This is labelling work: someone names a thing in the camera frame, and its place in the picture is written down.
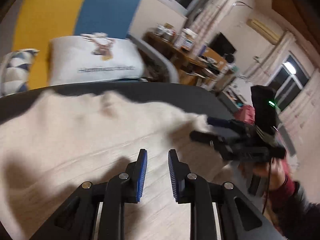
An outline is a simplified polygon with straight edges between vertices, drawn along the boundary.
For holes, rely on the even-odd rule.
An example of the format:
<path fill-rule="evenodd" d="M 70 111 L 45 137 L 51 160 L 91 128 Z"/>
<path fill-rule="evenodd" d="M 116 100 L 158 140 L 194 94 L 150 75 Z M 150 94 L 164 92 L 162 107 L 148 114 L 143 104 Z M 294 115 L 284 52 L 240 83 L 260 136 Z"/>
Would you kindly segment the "red sleeved forearm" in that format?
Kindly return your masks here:
<path fill-rule="evenodd" d="M 285 177 L 281 187 L 269 192 L 269 199 L 287 239 L 319 239 L 319 204 L 308 201 L 299 182 Z"/>

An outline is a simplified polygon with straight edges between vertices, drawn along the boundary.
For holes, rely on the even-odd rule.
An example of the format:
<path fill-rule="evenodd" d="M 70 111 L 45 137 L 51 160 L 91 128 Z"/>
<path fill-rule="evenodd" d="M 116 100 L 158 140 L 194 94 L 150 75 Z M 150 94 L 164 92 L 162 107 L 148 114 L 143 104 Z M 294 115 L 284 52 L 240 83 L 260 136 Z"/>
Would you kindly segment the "person right hand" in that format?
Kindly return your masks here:
<path fill-rule="evenodd" d="M 270 163 L 259 163 L 253 166 L 253 174 L 268 179 L 269 190 L 279 189 L 286 179 L 286 173 L 281 159 L 272 159 Z"/>

